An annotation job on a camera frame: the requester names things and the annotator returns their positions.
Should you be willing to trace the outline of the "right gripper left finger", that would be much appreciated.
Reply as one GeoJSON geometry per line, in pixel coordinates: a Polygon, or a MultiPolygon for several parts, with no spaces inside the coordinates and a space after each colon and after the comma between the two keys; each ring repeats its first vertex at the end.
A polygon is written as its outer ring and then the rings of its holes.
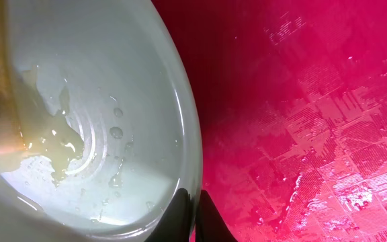
{"type": "Polygon", "coordinates": [[[145,242],[188,242],[192,203],[185,188],[176,191],[163,216],[145,242]]]}

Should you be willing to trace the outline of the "mint green round plate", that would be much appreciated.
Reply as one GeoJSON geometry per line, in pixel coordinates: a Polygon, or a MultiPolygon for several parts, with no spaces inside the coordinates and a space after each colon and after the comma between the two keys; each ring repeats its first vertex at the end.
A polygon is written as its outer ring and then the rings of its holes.
{"type": "Polygon", "coordinates": [[[24,150],[0,154],[0,241],[145,241],[200,196],[196,106],[150,1],[5,1],[24,150]]]}

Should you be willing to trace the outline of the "red plastic tray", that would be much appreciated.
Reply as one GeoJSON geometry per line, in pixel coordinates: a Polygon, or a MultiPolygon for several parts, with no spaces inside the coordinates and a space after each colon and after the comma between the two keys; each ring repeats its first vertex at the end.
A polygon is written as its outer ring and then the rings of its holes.
{"type": "Polygon", "coordinates": [[[235,239],[387,241],[387,1],[150,2],[235,239]]]}

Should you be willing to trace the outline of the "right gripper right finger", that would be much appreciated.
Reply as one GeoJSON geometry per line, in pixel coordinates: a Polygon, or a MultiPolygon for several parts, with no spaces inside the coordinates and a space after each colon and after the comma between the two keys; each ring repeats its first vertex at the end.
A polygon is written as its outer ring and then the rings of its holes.
{"type": "Polygon", "coordinates": [[[195,230],[196,242],[237,242],[205,190],[201,190],[195,230]]]}

